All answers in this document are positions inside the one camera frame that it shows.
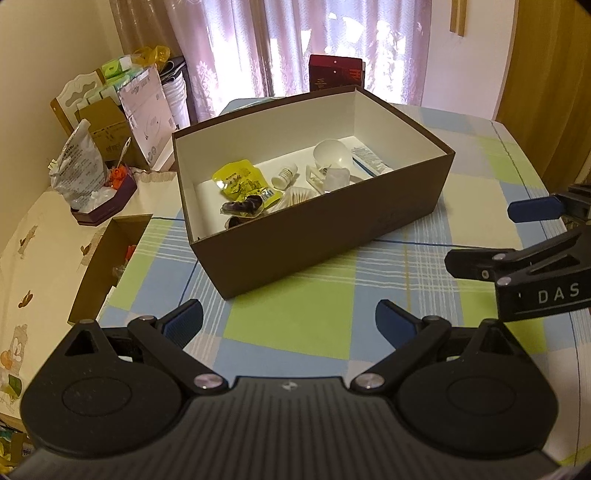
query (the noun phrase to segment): purple tray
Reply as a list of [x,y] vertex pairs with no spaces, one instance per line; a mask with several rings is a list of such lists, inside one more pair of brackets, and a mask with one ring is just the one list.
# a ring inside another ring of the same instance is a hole
[[107,200],[90,213],[80,213],[78,210],[73,209],[70,209],[70,211],[79,225],[98,226],[123,210],[137,189],[135,179],[128,173],[121,187],[110,200]]

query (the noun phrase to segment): black circular disc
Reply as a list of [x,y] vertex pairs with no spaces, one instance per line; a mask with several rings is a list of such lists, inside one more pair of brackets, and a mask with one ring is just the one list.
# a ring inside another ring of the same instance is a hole
[[456,455],[505,458],[541,447],[557,404],[535,365],[512,355],[475,355],[410,375],[398,411],[423,439]]
[[21,403],[38,445],[67,456],[124,453],[157,438],[181,407],[181,392],[148,365],[101,355],[70,357],[59,374],[40,375]]

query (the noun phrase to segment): yellow plastic bag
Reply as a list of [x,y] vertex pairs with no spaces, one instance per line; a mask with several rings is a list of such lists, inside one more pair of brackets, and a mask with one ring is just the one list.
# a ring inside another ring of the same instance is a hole
[[163,45],[157,45],[156,48],[139,48],[131,56],[132,61],[142,67],[148,67],[155,63],[158,71],[162,70],[169,58],[170,48]]
[[243,202],[250,195],[258,195],[262,198],[263,207],[267,208],[282,195],[269,187],[261,171],[248,160],[224,165],[213,174],[212,180],[233,202]]

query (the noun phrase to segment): tablecloth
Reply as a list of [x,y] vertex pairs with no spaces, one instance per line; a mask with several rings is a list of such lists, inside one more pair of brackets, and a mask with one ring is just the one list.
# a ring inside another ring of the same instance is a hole
[[[446,252],[453,247],[521,249],[563,232],[564,225],[560,220],[515,225],[508,219],[509,202],[545,196],[547,191],[503,125],[426,108],[400,109],[456,151],[431,215],[224,301],[189,247],[174,184],[100,324],[123,326],[141,314],[162,316],[197,298],[204,308],[204,325],[185,351],[230,384],[237,375],[341,375],[348,383],[393,350],[375,326],[380,299],[390,299],[418,317],[441,315],[458,326],[477,326],[483,318],[496,317],[493,285],[452,278],[443,262]],[[560,412],[545,450],[564,463],[589,459],[589,313],[525,320],[509,328],[558,396]]]

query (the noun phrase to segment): pink curtain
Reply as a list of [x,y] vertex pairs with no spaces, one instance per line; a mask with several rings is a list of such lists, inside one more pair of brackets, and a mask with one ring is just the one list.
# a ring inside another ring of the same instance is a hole
[[308,91],[312,53],[360,57],[368,90],[421,103],[431,0],[162,1],[200,120],[236,98]]

